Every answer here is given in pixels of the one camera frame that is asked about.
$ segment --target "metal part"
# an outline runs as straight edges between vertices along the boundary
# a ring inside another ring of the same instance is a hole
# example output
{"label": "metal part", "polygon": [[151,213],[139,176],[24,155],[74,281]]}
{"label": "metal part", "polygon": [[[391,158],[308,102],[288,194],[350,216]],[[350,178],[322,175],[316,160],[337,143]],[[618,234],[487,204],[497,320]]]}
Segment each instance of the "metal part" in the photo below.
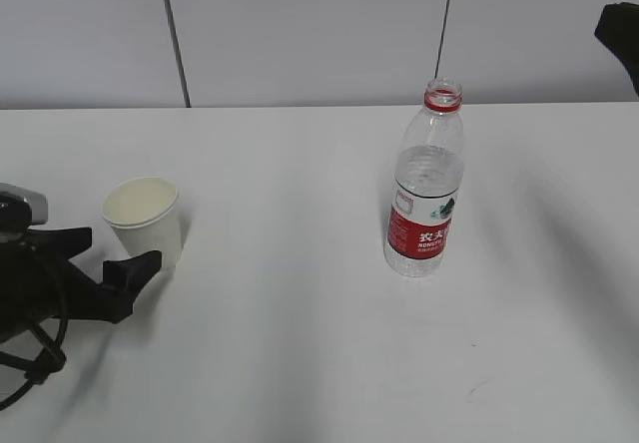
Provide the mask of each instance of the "metal part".
{"label": "metal part", "polygon": [[40,225],[49,219],[49,204],[44,195],[3,183],[0,183],[1,193],[17,197],[31,208],[31,225]]}

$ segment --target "cup rim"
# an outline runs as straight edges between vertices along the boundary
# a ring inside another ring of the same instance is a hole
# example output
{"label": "cup rim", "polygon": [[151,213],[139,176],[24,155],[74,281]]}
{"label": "cup rim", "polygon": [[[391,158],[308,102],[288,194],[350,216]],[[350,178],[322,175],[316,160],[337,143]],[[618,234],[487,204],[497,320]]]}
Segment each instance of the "cup rim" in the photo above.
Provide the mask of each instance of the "cup rim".
{"label": "cup rim", "polygon": [[[132,182],[136,182],[136,181],[145,181],[145,180],[160,180],[165,182],[166,184],[169,184],[173,190],[175,191],[175,194],[173,195],[173,198],[171,199],[171,203],[160,213],[158,213],[157,215],[150,217],[148,219],[146,219],[145,221],[137,221],[135,223],[122,223],[120,221],[113,221],[111,219],[109,219],[105,212],[104,212],[104,204],[106,203],[107,199],[112,195],[113,192],[115,192],[117,189],[130,184]],[[180,196],[180,192],[178,191],[178,187],[171,181],[167,181],[166,179],[162,178],[162,177],[157,177],[157,176],[145,176],[145,177],[135,177],[132,179],[128,179],[127,181],[123,181],[120,182],[119,184],[117,184],[114,188],[112,188],[109,193],[107,194],[106,197],[103,198],[102,200],[102,218],[113,228],[118,228],[118,229],[135,229],[135,228],[141,228],[143,226],[148,226],[151,223],[155,223],[159,220],[161,220],[163,217],[165,217],[175,206],[176,206],[176,202],[178,201],[178,197]]]}

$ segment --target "plastic water bottle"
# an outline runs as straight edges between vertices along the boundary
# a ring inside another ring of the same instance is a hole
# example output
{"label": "plastic water bottle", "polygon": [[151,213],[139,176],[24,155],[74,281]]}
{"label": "plastic water bottle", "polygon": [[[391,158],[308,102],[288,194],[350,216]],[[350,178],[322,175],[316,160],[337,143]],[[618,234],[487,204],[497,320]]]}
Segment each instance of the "plastic water bottle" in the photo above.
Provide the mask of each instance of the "plastic water bottle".
{"label": "plastic water bottle", "polygon": [[461,86],[430,81],[399,149],[384,255],[402,275],[426,276],[443,258],[463,175],[460,107]]}

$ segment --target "red label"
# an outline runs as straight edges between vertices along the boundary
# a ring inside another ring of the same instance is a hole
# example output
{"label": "red label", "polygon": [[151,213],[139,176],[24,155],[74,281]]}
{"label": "red label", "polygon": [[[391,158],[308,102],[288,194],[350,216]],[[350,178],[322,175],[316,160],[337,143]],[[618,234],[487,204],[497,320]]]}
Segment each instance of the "red label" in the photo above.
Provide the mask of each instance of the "red label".
{"label": "red label", "polygon": [[443,252],[450,219],[436,226],[421,225],[402,217],[394,208],[390,210],[388,242],[399,253],[409,258],[425,260]]}

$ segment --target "black object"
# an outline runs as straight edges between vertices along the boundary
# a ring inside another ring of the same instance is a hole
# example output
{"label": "black object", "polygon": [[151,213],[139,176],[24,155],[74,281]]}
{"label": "black object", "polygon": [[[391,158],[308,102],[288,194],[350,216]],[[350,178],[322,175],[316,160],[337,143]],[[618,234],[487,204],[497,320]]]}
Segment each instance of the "black object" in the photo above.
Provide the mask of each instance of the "black object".
{"label": "black object", "polygon": [[639,96],[639,5],[622,2],[605,6],[595,37],[621,61]]}
{"label": "black object", "polygon": [[[98,284],[69,261],[91,246],[90,228],[32,230],[31,218],[21,196],[0,193],[0,343],[30,331],[43,346],[34,360],[0,351],[0,365],[24,371],[27,380],[0,401],[0,410],[64,367],[61,345],[70,319],[119,323],[131,315],[140,291],[162,266],[156,250],[105,261]],[[60,320],[55,338],[40,326],[51,317]]]}

